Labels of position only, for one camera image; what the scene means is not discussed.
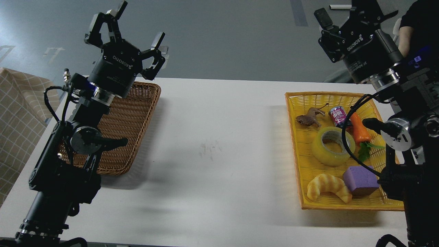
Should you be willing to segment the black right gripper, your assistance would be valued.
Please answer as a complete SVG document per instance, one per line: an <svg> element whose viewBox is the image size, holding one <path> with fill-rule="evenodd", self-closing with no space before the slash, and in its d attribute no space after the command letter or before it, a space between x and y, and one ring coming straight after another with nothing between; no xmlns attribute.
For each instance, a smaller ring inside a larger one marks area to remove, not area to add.
<svg viewBox="0 0 439 247"><path fill-rule="evenodd" d="M350 16L337 26L325 8L317 9L318 43L332 63L343 61L353 81L363 83L403 59L392 37L381 29L381 23L398 12L393 0L352 0Z"/></svg>

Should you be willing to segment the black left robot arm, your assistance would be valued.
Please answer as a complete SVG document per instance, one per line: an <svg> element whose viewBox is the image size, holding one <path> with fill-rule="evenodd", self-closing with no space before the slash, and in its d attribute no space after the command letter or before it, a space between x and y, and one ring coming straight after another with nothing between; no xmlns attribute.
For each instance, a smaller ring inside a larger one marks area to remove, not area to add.
<svg viewBox="0 0 439 247"><path fill-rule="evenodd" d="M137 75L154 80L166 59L159 46L159 32L150 49L141 51L122 38L118 21L127 1L116 10L94 15L84 42L101 49L100 58L87 77L64 72L64 86L44 91L45 104L56 120L48 141L31 172L29 188L37 192L13 240L2 247L88 246L76 237L62 242L68 217L79 213L80 204L90 204L101 185L97 173L103 153L127 146L128 139L104 137L98 125L110 113L115 97L126 98Z"/></svg>

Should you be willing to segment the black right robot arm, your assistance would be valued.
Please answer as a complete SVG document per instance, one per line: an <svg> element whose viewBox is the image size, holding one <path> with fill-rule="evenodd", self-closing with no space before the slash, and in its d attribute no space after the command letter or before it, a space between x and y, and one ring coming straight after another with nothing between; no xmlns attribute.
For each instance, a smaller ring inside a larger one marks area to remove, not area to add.
<svg viewBox="0 0 439 247"><path fill-rule="evenodd" d="M385 166L373 170L389 199L404 205L409 247L438 246L438 41L404 57L381 23L396 16L389 0L353 0L342 26L324 8L314 12L320 46L333 62L343 61L357 84L371 84L347 117L369 100L392 103L399 111L387 121L362 122L385 141Z"/></svg>

